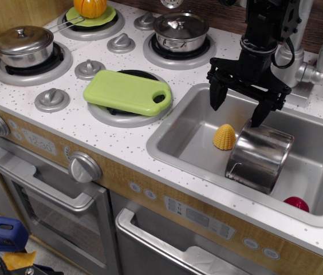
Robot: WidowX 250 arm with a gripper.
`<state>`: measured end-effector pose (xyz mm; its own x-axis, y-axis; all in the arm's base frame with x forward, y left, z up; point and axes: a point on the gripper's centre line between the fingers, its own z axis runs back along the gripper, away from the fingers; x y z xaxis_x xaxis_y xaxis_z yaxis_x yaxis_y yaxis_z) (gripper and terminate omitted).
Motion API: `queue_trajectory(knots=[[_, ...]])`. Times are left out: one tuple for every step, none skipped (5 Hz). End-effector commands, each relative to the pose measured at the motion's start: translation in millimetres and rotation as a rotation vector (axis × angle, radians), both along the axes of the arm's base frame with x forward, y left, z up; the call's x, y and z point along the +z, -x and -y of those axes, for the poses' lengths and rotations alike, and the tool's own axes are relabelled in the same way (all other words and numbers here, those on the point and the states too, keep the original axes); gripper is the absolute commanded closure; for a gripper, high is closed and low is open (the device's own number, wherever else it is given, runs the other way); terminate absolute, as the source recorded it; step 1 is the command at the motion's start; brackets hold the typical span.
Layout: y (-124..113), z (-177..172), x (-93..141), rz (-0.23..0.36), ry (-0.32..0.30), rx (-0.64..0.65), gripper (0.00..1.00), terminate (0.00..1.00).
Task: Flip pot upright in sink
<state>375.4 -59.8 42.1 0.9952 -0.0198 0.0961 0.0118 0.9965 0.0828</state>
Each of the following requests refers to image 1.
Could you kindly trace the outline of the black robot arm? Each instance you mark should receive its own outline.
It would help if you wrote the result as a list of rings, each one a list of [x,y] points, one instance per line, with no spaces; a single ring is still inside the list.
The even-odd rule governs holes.
[[[293,59],[285,65],[277,64],[275,52],[280,42],[294,51],[290,36],[302,22],[299,8],[299,1],[247,1],[247,28],[240,40],[238,60],[210,60],[207,79],[213,110],[219,109],[230,89],[258,102],[251,117],[253,128],[259,127],[271,111],[282,109],[292,90],[272,73],[271,67],[287,69],[294,64]]]

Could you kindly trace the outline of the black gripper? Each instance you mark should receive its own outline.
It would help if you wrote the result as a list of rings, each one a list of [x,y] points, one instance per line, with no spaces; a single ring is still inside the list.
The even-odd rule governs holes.
[[[259,127],[270,111],[282,109],[291,89],[271,71],[278,44],[259,47],[246,38],[240,40],[237,60],[213,57],[207,73],[210,105],[217,111],[231,89],[259,102],[251,117],[251,128]]]

